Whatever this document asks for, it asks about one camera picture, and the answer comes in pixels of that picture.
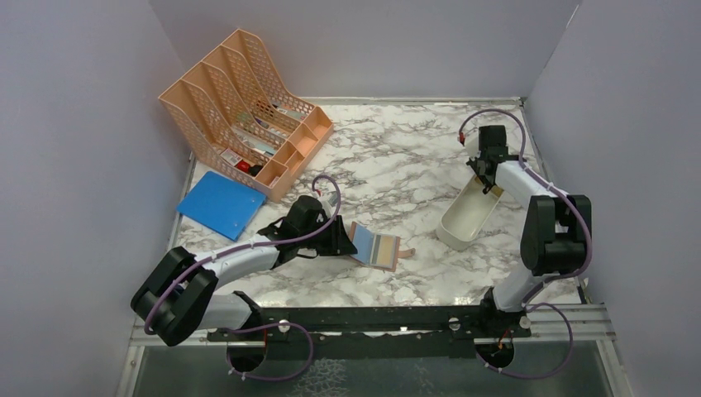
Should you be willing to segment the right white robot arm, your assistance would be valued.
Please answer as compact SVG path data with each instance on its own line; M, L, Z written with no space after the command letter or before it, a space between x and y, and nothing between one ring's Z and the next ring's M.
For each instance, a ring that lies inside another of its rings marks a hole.
M487 217L501 193L526 209L520 241L521 266L485 295L492 305L477 314L479 330L498 336L537 291L557 276L580 270L591 259L592 203L583 194L568 194L543 180L510 152L503 125L480 127L477 153L466 163Z

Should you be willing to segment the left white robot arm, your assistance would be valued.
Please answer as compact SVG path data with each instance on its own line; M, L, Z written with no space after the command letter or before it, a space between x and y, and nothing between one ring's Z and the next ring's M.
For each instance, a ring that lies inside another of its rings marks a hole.
M229 328L246 340L260 328L255 301L243 293L216 296L221 287L254 273L273 270L312 250L316 256L357 252L343 225L339 194L300 196L286 216L251 239L202 254L181 246L166 252L135 292L130 307L145 322L145 333L173 347L195 331Z

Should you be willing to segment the brown leather card holder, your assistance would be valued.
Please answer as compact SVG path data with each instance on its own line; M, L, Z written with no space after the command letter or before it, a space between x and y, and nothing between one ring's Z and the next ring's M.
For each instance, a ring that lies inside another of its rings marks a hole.
M414 248L402 250L400 237L372 232L357 222L351 224L349 238L357 250L350 257L376 270L395 272L400 259L410 258L416 253Z

